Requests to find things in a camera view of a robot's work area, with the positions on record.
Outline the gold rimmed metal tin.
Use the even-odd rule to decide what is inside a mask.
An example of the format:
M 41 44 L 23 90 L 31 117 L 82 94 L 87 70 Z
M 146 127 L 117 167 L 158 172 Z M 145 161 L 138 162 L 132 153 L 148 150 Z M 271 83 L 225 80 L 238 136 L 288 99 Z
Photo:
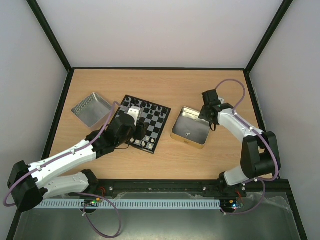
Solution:
M 173 125 L 170 137 L 178 142 L 202 150 L 211 129 L 207 121 L 199 119 L 199 115 L 200 112 L 195 109 L 186 106 L 182 107 Z

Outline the left circuit board with LED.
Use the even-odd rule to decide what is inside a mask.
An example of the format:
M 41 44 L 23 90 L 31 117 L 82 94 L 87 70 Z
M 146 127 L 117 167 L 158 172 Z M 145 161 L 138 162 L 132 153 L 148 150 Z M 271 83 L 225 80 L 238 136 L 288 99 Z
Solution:
M 103 199 L 98 197 L 95 199 L 85 199 L 83 201 L 83 206 L 89 206 L 89 207 L 98 207 L 99 204 L 101 204 L 103 202 Z

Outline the right circuit board with LED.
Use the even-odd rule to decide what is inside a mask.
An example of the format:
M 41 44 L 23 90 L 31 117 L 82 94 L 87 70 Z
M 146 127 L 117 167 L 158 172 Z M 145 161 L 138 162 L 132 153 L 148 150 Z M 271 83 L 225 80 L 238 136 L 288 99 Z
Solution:
M 234 211 L 236 209 L 242 208 L 244 205 L 244 201 L 242 198 L 240 199 L 227 199 L 223 200 L 221 203 L 221 208 L 223 208 L 224 211 Z

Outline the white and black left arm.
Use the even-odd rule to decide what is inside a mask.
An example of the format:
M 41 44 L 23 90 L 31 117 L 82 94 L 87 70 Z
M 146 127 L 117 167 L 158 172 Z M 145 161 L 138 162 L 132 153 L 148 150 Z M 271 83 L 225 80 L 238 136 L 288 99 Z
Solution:
M 19 212 L 26 212 L 50 197 L 72 192 L 87 193 L 91 186 L 84 173 L 71 179 L 61 177 L 61 174 L 110 154 L 131 139 L 142 140 L 148 127 L 148 123 L 123 114 L 53 157 L 31 164 L 23 160 L 15 163 L 7 182 L 8 194 L 14 202 L 8 203 L 6 196 L 4 206 L 16 206 Z

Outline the black and silver chessboard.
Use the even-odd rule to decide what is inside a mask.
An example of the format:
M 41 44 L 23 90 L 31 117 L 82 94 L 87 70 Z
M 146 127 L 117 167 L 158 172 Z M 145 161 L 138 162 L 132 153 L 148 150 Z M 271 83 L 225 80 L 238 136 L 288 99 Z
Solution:
M 121 107 L 118 108 L 118 110 L 115 112 L 114 118 L 117 118 L 123 114 L 126 114 L 129 108 L 126 108 L 122 105 L 121 102 Z M 126 142 L 127 145 L 132 146 L 134 148 L 137 148 L 139 150 L 143 150 L 145 152 L 154 154 L 156 147 L 160 141 L 162 132 L 165 128 L 166 122 L 168 120 L 170 113 L 165 117 L 165 118 L 160 118 L 160 117 L 155 117 L 155 116 L 150 116 L 147 118 L 140 117 L 138 121 L 143 122 L 143 123 L 148 123 L 148 129 L 146 132 L 145 137 L 143 140 L 140 140 L 140 144 L 135 144 L 136 139 L 132 138 L 129 141 Z M 142 146 L 142 141 L 145 141 L 146 146 Z M 148 145 L 153 144 L 153 149 L 149 149 Z

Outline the black chess pieces row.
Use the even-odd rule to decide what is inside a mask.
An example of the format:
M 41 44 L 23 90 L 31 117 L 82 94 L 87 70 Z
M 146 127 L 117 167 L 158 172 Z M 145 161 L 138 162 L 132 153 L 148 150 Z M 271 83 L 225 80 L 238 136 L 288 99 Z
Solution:
M 165 118 L 171 111 L 169 107 L 165 107 L 147 100 L 126 95 L 121 103 L 125 108 L 136 106 L 142 109 L 141 117 L 147 118 L 155 116 L 156 118 Z

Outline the circuit board with led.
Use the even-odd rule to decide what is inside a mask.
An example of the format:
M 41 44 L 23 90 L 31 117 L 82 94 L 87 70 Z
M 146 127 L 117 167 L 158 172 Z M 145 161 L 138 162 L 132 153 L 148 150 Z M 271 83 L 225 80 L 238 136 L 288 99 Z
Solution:
M 244 205 L 244 201 L 242 198 L 240 199 L 227 199 L 223 200 L 221 203 L 221 208 L 223 208 L 224 211 L 234 211 L 236 209 L 242 208 Z
M 89 206 L 89 207 L 98 207 L 99 204 L 101 204 L 103 202 L 103 199 L 98 197 L 95 199 L 85 199 L 83 201 L 83 206 Z

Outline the silver textured metal tray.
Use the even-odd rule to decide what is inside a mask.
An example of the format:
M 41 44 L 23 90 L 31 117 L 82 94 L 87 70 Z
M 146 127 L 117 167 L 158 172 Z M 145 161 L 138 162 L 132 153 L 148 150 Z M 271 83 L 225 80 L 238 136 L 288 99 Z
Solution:
M 71 112 L 88 128 L 96 129 L 106 121 L 112 105 L 98 93 L 93 92 L 75 105 Z

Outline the black cage frame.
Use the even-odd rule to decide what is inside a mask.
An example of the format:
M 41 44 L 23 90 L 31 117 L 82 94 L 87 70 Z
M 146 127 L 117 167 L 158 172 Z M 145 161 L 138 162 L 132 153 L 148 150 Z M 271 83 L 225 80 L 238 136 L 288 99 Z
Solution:
M 64 82 L 63 90 L 57 105 L 57 109 L 53 118 L 53 122 L 50 128 L 50 132 L 48 134 L 48 138 L 46 141 L 46 145 L 43 151 L 43 157 L 47 157 L 50 153 L 50 150 L 52 149 L 54 137 L 56 135 L 57 129 L 58 129 L 58 123 L 61 119 L 63 107 L 65 105 L 65 101 L 67 99 L 67 93 L 69 91 L 71 82 L 72 82 L 72 76 L 74 74 L 74 71 L 77 70 L 77 67 L 72 67 L 70 63 L 67 60 L 67 57 L 65 53 L 63 52 L 59 41 L 57 40 L 56 36 L 54 35 L 50 24 L 48 23 L 43 11 L 41 10 L 41 7 L 39 6 L 38 2 L 36 0 L 28 0 L 27 1 L 30 9 L 32 10 L 34 16 L 36 17 L 37 21 L 39 22 L 41 28 L 43 29 L 44 33 L 46 34 L 46 37 L 50 41 L 53 49 L 57 53 L 57 56 L 59 57 L 60 61 L 62 62 L 64 68 L 67 71 L 67 77 Z M 246 68 L 214 68 L 214 67 L 85 67 L 85 70 L 190 70 L 190 71 L 242 71 L 244 74 L 245 82 L 248 87 L 248 92 L 251 98 L 252 106 L 254 109 L 255 117 L 257 119 L 258 126 L 261 127 L 263 130 L 266 129 L 265 122 L 262 117 L 262 112 L 260 109 L 260 106 L 258 106 L 258 100 L 256 92 L 253 88 L 252 81 L 250 79 L 250 72 L 254 68 L 255 64 L 257 63 L 258 59 L 260 58 L 261 54 L 263 53 L 264 49 L 266 48 L 267 44 L 269 43 L 271 37 L 273 36 L 274 32 L 276 31 L 278 25 L 286 15 L 288 9 L 290 8 L 291 4 L 293 3 L 292 0 L 284 0 L 282 1 L 280 7 L 278 8 L 276 14 L 274 15 L 270 25 L 268 26 L 265 34 L 263 35 L 263 38 L 261 39 L 258 47 L 256 48 L 254 54 L 252 55 L 250 61 L 248 62 L 248 65 Z

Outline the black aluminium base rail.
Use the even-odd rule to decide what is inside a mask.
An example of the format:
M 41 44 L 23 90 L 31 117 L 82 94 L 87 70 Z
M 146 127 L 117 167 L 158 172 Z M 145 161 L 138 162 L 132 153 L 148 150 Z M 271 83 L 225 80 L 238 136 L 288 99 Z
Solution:
M 116 198 L 122 193 L 187 193 L 205 198 L 235 199 L 248 193 L 263 190 L 261 182 L 241 183 L 235 186 L 222 185 L 219 180 L 141 180 L 99 179 L 93 194 Z

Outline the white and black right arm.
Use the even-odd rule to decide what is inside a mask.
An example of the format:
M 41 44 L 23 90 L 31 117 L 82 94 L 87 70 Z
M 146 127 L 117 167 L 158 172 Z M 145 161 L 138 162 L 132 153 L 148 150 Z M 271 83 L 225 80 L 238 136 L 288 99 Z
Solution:
M 241 142 L 240 165 L 219 174 L 217 190 L 221 195 L 229 196 L 240 184 L 271 182 L 278 177 L 281 162 L 273 132 L 254 127 L 228 103 L 204 105 L 199 118 L 226 128 Z

